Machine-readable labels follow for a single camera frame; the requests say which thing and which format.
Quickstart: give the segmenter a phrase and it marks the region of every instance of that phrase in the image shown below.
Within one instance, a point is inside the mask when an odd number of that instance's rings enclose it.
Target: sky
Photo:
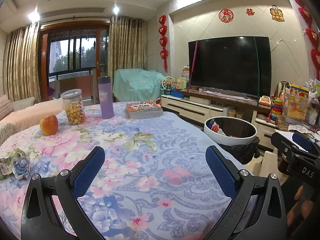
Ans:
[[[96,40],[96,38],[88,38],[87,40],[85,38],[82,39],[81,46],[84,47],[84,51],[87,49],[90,49],[93,47],[93,43]],[[68,40],[66,41],[60,41],[61,46],[61,53],[63,56],[68,54]],[[76,48],[79,49],[80,47],[80,39],[76,40]],[[70,41],[70,51],[73,51],[73,40]]]

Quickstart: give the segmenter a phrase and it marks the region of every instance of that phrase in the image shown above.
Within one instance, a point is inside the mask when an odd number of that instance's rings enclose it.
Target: ceiling light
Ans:
[[[113,12],[115,13],[115,15],[118,15],[118,12],[120,11],[119,7],[115,6],[113,8]]]
[[[31,20],[32,23],[38,22],[40,20],[40,15],[37,13],[37,10],[30,13],[28,18]]]

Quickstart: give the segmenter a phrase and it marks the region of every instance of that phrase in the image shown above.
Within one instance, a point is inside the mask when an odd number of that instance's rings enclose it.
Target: finger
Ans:
[[[297,206],[298,206],[298,203],[296,203],[292,209],[289,211],[289,213],[287,214],[287,225],[291,225],[292,222],[293,222],[293,219],[294,219],[294,214],[295,214],[295,211],[297,209]]]
[[[305,202],[303,202],[303,204],[301,206],[301,214],[304,219],[306,219],[308,217],[308,215],[310,214],[310,212],[313,208],[313,205],[314,205],[314,203],[311,200],[306,200]]]
[[[303,185],[301,185],[298,188],[297,193],[294,195],[294,200],[299,200],[301,198],[302,190],[303,190]]]

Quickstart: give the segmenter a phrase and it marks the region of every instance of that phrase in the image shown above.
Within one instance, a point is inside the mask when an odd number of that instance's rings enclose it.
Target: purple thermos bottle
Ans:
[[[98,87],[102,118],[114,117],[110,77],[98,78]]]

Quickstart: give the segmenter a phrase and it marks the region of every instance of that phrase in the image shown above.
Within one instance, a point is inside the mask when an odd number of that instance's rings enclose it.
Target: door frame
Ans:
[[[96,38],[96,64],[98,62],[98,67],[96,65],[96,72],[97,78],[100,76],[100,32],[101,29],[109,28],[110,20],[98,20],[98,21],[72,21],[72,22],[64,22],[64,23],[56,23],[45,25],[42,24],[40,27],[40,39],[42,44],[40,43],[39,48],[39,57],[41,61],[38,63],[38,69],[40,70],[40,77],[41,77],[41,97],[42,101],[48,101],[48,80],[49,80],[49,73],[48,73],[48,56],[50,51],[48,51],[48,35],[49,33],[64,31],[64,30],[76,30],[76,29],[97,29],[97,38]]]

